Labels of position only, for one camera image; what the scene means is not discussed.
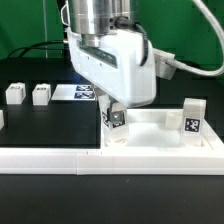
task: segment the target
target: small white block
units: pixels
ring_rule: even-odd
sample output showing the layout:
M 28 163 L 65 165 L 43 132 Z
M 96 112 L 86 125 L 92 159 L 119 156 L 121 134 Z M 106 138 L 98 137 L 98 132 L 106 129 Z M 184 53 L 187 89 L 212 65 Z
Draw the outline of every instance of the small white block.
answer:
M 47 106 L 51 98 L 51 86 L 48 84 L 36 85 L 32 95 L 34 106 Z
M 4 117 L 3 117 L 3 111 L 0 110 L 0 131 L 2 130 L 2 128 L 4 127 Z
M 26 97 L 26 89 L 24 83 L 12 83 L 6 90 L 6 102 L 7 104 L 22 104 Z
M 182 144 L 201 146 L 205 109 L 206 100 L 185 99 L 181 130 Z

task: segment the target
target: black panel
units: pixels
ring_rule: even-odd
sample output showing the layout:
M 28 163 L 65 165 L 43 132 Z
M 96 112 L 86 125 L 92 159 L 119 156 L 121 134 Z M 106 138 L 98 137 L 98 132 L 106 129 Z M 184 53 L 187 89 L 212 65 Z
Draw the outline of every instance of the black panel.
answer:
M 0 132 L 4 147 L 99 148 L 100 113 L 97 102 L 55 102 L 33 106 L 36 84 L 48 83 L 52 93 L 57 84 L 89 84 L 70 63 L 57 59 L 10 59 L 0 62 L 0 109 L 5 127 Z M 10 83 L 26 84 L 22 105 L 6 105 Z

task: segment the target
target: white holder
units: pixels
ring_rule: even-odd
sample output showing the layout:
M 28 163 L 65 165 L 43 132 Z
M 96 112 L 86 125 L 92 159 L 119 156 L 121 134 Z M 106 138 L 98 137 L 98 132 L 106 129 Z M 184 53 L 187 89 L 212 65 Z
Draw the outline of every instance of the white holder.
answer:
M 36 85 L 32 96 L 34 106 L 47 106 L 51 98 L 51 86 L 48 84 Z
M 100 149 L 0 148 L 0 173 L 224 175 L 224 145 L 207 122 L 201 146 L 180 147 L 180 130 L 165 127 L 169 111 L 128 110 L 126 146 L 102 142 Z
M 8 105 L 20 105 L 26 97 L 24 83 L 12 83 L 6 90 L 6 102 Z

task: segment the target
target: white base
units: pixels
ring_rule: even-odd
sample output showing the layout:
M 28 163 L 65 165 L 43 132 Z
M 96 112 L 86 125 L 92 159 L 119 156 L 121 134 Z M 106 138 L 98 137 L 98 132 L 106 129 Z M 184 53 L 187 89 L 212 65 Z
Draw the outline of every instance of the white base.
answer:
M 224 175 L 224 144 L 207 122 L 201 147 L 179 147 L 180 133 L 165 127 L 169 110 L 128 110 L 127 146 L 91 149 L 0 149 L 3 174 Z

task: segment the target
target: cable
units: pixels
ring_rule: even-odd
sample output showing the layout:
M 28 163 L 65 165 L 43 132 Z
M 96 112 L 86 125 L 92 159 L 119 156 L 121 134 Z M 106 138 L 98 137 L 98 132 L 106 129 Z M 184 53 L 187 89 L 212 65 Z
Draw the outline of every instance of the cable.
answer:
M 19 58 L 23 57 L 23 55 L 25 55 L 28 51 L 31 50 L 29 48 L 47 46 L 47 45 L 52 45 L 52 44 L 64 44 L 64 42 L 62 40 L 52 40 L 52 41 L 46 41 L 46 42 L 37 43 L 37 44 L 31 45 L 30 47 L 25 49 L 18 57 Z
M 208 22 L 211 24 L 213 27 L 215 33 L 218 36 L 218 39 L 220 41 L 221 47 L 222 47 L 222 52 L 224 56 L 224 31 L 215 18 L 215 16 L 210 12 L 210 10 L 207 8 L 207 6 L 201 1 L 201 0 L 192 0 L 195 5 L 198 7 L 198 9 L 202 12 L 202 14 L 205 16 L 205 18 L 208 20 Z M 223 64 L 222 66 L 215 71 L 205 71 L 197 68 L 193 68 L 191 66 L 188 66 L 184 63 L 181 63 L 175 59 L 166 59 L 166 63 L 168 65 L 171 65 L 172 67 L 179 68 L 181 70 L 186 70 L 188 72 L 192 72 L 198 75 L 202 76 L 218 76 L 224 73 L 224 59 L 223 59 Z
M 13 50 L 12 52 L 10 52 L 7 56 L 7 58 L 11 58 L 11 56 L 16 53 L 17 51 L 21 51 L 21 50 L 28 50 L 26 53 L 28 53 L 30 50 L 55 50 L 55 51 L 62 51 L 63 49 L 59 49 L 59 48 L 44 48 L 44 47 L 21 47 L 18 49 Z

